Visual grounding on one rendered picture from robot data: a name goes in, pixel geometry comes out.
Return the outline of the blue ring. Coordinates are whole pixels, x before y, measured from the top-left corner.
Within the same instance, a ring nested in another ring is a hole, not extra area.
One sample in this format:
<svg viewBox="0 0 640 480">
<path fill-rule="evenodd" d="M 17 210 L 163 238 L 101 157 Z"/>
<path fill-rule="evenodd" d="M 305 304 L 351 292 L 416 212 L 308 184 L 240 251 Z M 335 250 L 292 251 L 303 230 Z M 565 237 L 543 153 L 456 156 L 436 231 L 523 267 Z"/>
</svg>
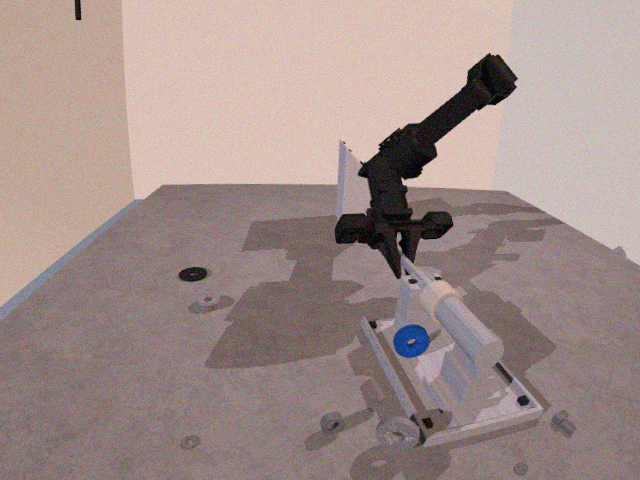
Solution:
<svg viewBox="0 0 640 480">
<path fill-rule="evenodd" d="M 409 340 L 415 339 L 415 342 L 409 344 Z M 394 337 L 394 348 L 396 353 L 405 358 L 412 358 L 425 352 L 430 344 L 427 330 L 423 327 L 410 324 L 403 326 Z"/>
</svg>

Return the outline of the black flat washer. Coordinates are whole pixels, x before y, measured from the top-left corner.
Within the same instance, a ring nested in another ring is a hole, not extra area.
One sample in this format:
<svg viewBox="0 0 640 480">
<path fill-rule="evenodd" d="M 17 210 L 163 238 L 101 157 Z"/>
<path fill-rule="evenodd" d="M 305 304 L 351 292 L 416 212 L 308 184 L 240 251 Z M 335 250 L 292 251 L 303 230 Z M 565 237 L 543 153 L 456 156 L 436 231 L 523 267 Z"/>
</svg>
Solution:
<svg viewBox="0 0 640 480">
<path fill-rule="evenodd" d="M 195 275 L 190 275 L 195 274 Z M 207 275 L 207 271 L 201 267 L 186 268 L 179 273 L 179 278 L 184 281 L 200 281 Z"/>
</svg>

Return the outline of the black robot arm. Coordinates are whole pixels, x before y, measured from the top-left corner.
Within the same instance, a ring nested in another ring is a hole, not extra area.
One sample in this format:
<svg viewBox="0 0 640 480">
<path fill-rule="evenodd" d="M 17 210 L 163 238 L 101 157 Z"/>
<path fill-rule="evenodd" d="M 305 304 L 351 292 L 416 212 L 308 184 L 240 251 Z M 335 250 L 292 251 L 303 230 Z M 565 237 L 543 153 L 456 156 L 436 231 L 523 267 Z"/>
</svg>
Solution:
<svg viewBox="0 0 640 480">
<path fill-rule="evenodd" d="M 467 84 L 421 123 L 396 129 L 379 144 L 372 159 L 362 163 L 358 176 L 367 178 L 369 191 L 387 180 L 414 179 L 437 158 L 435 143 L 474 111 L 496 105 L 516 88 L 517 76 L 499 54 L 490 53 L 468 70 Z M 389 139 L 389 140 L 388 140 Z M 388 141 L 387 141 L 388 140 Z"/>
</svg>

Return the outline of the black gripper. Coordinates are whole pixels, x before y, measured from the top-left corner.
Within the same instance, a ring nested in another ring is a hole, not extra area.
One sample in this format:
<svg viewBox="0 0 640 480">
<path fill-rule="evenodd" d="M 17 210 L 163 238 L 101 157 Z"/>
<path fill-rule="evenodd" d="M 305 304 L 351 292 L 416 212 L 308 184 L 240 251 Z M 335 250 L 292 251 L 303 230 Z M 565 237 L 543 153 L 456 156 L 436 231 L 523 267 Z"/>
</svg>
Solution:
<svg viewBox="0 0 640 480">
<path fill-rule="evenodd" d="M 338 244 L 355 243 L 358 234 L 368 234 L 368 246 L 380 250 L 397 279 L 402 271 L 395 232 L 401 232 L 398 244 L 414 265 L 420 238 L 438 239 L 454 226 L 447 211 L 427 212 L 422 219 L 410 219 L 413 211 L 407 206 L 407 191 L 407 185 L 397 180 L 377 183 L 370 189 L 376 220 L 368 221 L 365 213 L 343 214 L 335 227 Z"/>
</svg>

